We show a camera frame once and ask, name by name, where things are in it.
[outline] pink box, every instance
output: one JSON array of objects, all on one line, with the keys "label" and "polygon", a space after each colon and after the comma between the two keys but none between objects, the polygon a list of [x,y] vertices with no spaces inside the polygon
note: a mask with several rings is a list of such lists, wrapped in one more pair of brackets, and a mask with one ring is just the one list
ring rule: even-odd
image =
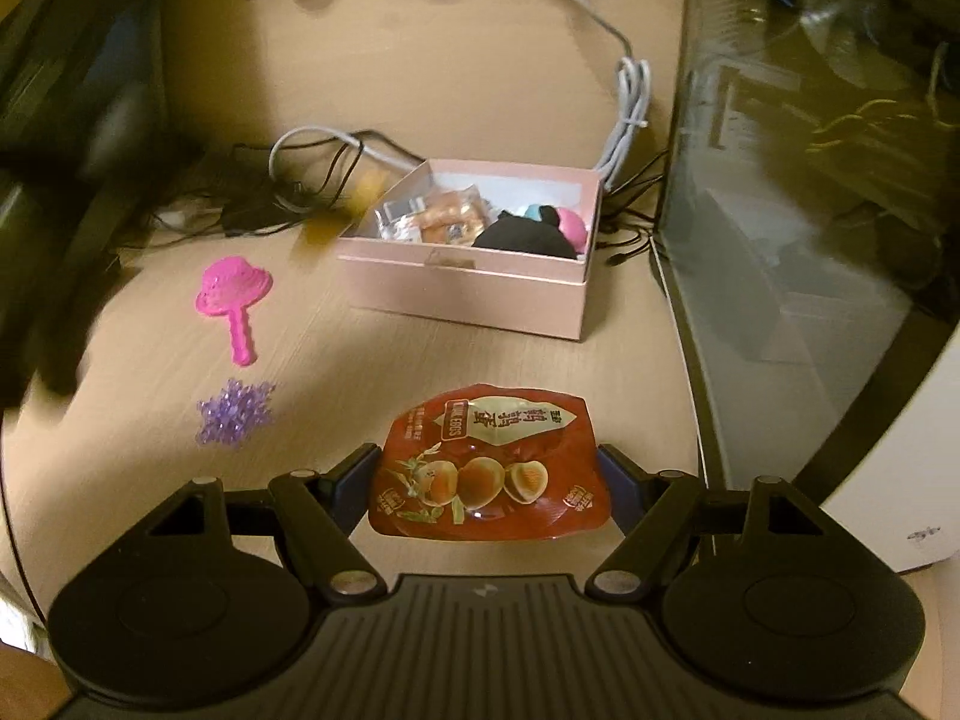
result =
[{"label": "pink box", "polygon": [[337,242],[350,304],[579,341],[600,176],[574,167],[432,159],[402,178],[382,201],[422,196],[434,185],[449,190],[476,185],[494,210],[533,204],[575,210],[592,231],[587,256],[565,260],[383,241],[371,209]]}]

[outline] pink toy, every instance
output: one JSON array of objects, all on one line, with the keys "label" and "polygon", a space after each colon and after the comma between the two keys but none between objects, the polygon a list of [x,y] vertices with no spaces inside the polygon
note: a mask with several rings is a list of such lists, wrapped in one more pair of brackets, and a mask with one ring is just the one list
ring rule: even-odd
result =
[{"label": "pink toy", "polygon": [[243,257],[224,257],[203,272],[197,311],[208,317],[229,317],[230,344],[237,365],[251,365],[256,360],[247,307],[269,293],[273,283],[267,271],[255,268]]},{"label": "pink toy", "polygon": [[569,208],[558,208],[557,215],[560,217],[560,232],[563,233],[563,237],[570,241],[570,245],[577,254],[586,253],[589,234],[587,234],[587,225],[584,224],[584,220]]}]

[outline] purple plastic cluster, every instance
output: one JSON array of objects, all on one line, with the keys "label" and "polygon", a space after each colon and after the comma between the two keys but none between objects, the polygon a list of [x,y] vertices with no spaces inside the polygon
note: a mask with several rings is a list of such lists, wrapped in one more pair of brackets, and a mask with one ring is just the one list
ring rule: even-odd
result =
[{"label": "purple plastic cluster", "polygon": [[197,442],[238,445],[251,430],[272,421],[268,401],[274,389],[270,382],[244,386],[243,382],[230,379],[218,396],[197,404],[203,415]]}]

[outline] black plush toy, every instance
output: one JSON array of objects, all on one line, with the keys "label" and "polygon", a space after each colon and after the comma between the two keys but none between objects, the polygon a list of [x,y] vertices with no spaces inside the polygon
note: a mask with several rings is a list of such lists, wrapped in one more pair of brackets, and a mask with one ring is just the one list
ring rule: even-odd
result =
[{"label": "black plush toy", "polygon": [[473,242],[477,248],[495,248],[501,251],[522,251],[547,257],[575,260],[577,252],[560,232],[560,216],[549,205],[541,206],[542,221],[515,217],[504,211]]}]

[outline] orange snack package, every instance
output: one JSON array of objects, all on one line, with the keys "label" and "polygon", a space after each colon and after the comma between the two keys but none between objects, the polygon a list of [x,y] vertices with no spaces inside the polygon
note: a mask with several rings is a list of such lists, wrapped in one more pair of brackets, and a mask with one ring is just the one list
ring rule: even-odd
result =
[{"label": "orange snack package", "polygon": [[610,512],[587,404],[543,389],[478,384],[400,415],[371,485],[370,522],[387,536],[555,538]]}]

